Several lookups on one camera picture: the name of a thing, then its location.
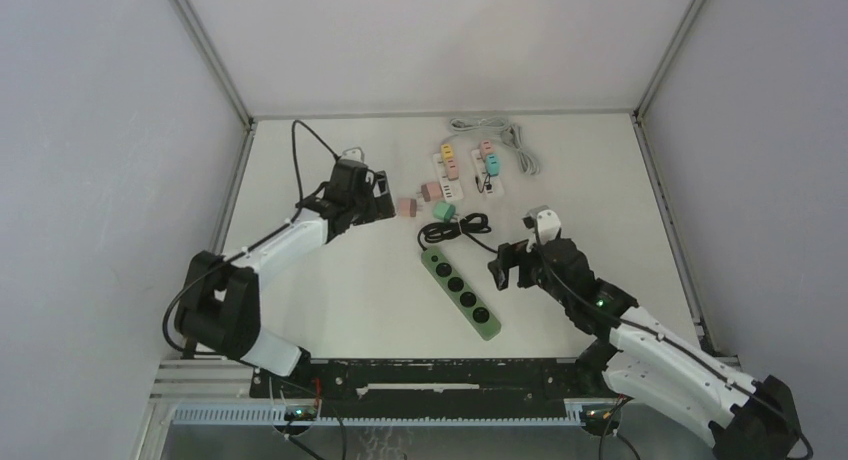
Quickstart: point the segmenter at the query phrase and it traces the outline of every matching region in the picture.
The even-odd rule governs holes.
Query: back wall panel
[[[690,0],[192,0],[254,115],[635,108]]]

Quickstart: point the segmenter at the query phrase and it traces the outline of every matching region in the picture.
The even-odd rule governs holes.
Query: green power strip
[[[430,247],[421,253],[421,263],[430,271],[430,275],[439,282],[442,290],[448,294],[468,323],[477,330],[483,340],[491,340],[501,331],[501,322],[489,307],[471,290],[468,283],[450,264],[445,255],[436,247]]]

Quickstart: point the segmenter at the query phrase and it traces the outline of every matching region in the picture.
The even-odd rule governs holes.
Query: white cable
[[[524,146],[521,140],[521,127],[514,123],[509,123],[507,117],[468,117],[468,118],[452,118],[448,121],[448,130],[453,133],[450,137],[444,139],[442,143],[447,143],[453,138],[479,133],[485,137],[496,138],[501,145],[515,152],[518,157],[518,164],[521,168],[521,173],[525,175],[538,175],[542,173],[542,165]]]

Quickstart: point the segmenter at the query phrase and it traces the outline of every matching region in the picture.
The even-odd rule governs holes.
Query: yellow plug
[[[453,147],[446,143],[442,145],[442,161],[447,162],[451,158],[453,158]]]

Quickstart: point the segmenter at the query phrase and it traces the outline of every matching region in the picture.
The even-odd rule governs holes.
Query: white table
[[[477,140],[453,142],[465,199],[460,213],[483,212],[494,229],[479,238],[492,247],[528,235],[527,210],[549,205],[563,235],[589,258],[595,274],[636,297],[669,328],[696,342],[671,249],[636,136],[625,114],[520,115],[528,147],[543,162],[539,177],[501,157],[506,195],[483,199],[475,190],[469,152]],[[354,146],[366,163],[386,170],[395,200],[435,180],[431,156],[449,135],[441,117],[309,120],[337,152]],[[294,211],[297,189],[290,121],[259,122],[228,231],[225,252],[255,241]],[[298,158],[308,194],[329,178],[332,158],[304,129]],[[542,290],[498,292],[486,263],[494,256],[466,238],[440,244],[466,281],[503,324],[484,342],[421,265],[419,228],[396,217],[355,227],[277,277],[261,293],[263,324],[316,358],[575,357],[592,338],[577,330]]]

